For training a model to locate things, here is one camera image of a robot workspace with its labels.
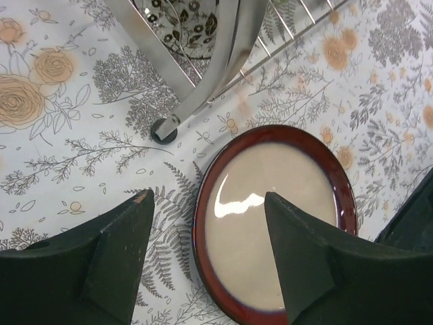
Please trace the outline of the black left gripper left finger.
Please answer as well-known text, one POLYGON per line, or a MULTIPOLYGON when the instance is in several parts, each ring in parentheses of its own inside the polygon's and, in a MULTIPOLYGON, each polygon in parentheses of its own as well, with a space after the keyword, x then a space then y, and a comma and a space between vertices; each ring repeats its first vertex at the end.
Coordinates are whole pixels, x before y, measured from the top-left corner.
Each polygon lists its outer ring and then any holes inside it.
POLYGON ((130 324, 154 216, 143 190, 23 250, 1 252, 2 324, 130 324))

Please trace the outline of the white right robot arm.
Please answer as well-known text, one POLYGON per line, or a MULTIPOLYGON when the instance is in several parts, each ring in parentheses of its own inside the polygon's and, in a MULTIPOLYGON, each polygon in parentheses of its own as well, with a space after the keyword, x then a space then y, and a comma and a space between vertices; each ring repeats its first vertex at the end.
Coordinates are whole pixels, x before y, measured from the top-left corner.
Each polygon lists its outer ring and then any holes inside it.
POLYGON ((432 172, 417 186, 375 242, 394 248, 431 253, 433 243, 432 172))

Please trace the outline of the pink patterned bowl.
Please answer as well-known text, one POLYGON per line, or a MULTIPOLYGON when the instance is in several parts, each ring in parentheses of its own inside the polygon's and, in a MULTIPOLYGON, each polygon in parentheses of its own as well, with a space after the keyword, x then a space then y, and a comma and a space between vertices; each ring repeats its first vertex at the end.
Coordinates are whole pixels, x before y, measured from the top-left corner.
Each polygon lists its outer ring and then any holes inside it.
POLYGON ((190 59, 211 57, 218 1, 150 0, 134 4, 167 48, 190 59))

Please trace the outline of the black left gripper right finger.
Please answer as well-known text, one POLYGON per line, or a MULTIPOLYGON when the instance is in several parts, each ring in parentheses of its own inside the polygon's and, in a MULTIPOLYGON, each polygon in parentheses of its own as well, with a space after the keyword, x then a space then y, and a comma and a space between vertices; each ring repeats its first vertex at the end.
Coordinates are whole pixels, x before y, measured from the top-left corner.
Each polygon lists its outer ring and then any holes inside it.
POLYGON ((432 254, 364 240, 274 192, 265 216, 290 324, 431 324, 432 254))

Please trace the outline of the dark red brown plate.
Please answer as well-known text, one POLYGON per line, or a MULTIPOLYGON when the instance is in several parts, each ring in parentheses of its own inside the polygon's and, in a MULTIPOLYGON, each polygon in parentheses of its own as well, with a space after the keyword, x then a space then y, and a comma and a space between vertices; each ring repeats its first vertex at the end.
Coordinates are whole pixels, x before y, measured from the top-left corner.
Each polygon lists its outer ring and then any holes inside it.
POLYGON ((212 300, 238 324, 288 321, 267 217, 271 192, 350 234, 358 221, 350 182, 330 149, 296 127, 267 125, 230 141, 200 185, 192 244, 212 300))

